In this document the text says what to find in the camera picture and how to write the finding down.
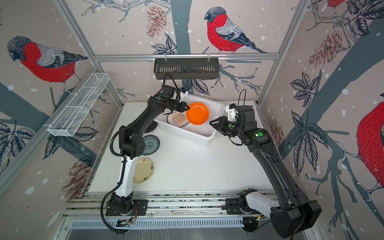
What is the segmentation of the white plate orange sunburst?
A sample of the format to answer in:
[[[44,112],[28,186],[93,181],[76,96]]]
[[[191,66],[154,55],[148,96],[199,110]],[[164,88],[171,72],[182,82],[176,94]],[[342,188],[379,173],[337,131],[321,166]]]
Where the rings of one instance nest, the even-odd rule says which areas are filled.
[[[187,126],[190,122],[185,113],[174,111],[168,116],[168,123],[172,126],[182,128]]]

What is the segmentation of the black glossy plate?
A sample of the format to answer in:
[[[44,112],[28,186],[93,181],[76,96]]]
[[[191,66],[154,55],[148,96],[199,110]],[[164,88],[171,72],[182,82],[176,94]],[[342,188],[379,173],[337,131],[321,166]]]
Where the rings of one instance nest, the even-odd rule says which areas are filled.
[[[152,121],[152,123],[145,130],[145,133],[150,133],[150,132],[154,131],[157,126],[158,126],[158,123],[155,121]]]

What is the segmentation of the green blue floral plate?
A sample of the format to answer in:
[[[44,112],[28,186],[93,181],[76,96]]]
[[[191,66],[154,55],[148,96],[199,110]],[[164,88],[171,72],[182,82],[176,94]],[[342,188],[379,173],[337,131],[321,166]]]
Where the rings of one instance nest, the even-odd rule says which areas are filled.
[[[148,135],[144,137],[145,149],[144,156],[154,154],[160,147],[160,139],[154,135]]]

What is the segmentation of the cream yellow plate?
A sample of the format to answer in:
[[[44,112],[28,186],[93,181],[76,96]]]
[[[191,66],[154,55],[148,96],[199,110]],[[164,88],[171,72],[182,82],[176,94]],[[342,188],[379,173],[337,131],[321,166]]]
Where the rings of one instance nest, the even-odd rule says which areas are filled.
[[[134,184],[142,184],[149,180],[155,170],[154,162],[149,158],[141,158],[138,160],[133,178]]]

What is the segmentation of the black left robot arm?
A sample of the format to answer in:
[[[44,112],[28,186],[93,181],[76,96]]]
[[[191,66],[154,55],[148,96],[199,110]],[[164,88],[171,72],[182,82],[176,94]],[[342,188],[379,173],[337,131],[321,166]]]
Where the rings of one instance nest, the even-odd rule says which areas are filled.
[[[141,156],[145,149],[143,134],[154,122],[155,118],[164,113],[166,109],[171,112],[186,112],[190,109],[186,102],[182,101],[182,94],[187,91],[180,89],[170,73],[165,73],[161,89],[147,101],[146,109],[129,125],[121,126],[111,137],[109,148],[111,153],[122,158],[120,179],[117,186],[110,190],[102,199],[100,215],[104,225],[117,235],[125,235],[129,230],[119,230],[108,224],[104,214],[104,204],[107,197],[107,207],[114,207],[123,214],[129,214],[135,209],[132,201],[133,182],[129,176],[130,169],[135,163],[135,158]]]

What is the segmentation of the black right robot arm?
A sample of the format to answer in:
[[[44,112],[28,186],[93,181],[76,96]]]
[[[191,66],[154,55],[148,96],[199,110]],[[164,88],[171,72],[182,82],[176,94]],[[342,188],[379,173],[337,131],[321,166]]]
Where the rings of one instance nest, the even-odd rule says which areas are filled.
[[[282,238],[290,238],[311,228],[322,208],[297,186],[283,164],[266,129],[259,128],[252,106],[229,105],[227,116],[210,121],[217,132],[229,139],[238,137],[259,161],[275,191],[273,200],[256,189],[240,193],[237,207],[245,214],[259,212],[267,217]]]

